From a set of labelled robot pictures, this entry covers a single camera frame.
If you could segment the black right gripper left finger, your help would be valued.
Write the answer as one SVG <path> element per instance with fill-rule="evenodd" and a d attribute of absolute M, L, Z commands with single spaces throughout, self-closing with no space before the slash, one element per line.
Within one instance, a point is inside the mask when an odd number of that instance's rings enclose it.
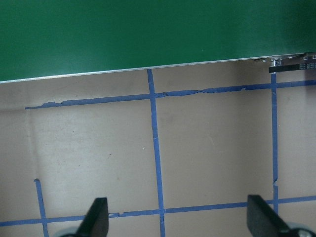
<path fill-rule="evenodd" d="M 84 220 L 77 229 L 77 237 L 106 237 L 109 231 L 109 212 L 106 197 L 94 200 Z"/>

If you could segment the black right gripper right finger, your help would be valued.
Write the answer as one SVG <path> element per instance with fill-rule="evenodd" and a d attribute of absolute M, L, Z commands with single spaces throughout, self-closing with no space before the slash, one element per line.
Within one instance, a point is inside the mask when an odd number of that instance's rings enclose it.
<path fill-rule="evenodd" d="M 247 197 L 247 227 L 253 237 L 286 237 L 291 232 L 260 195 Z"/>

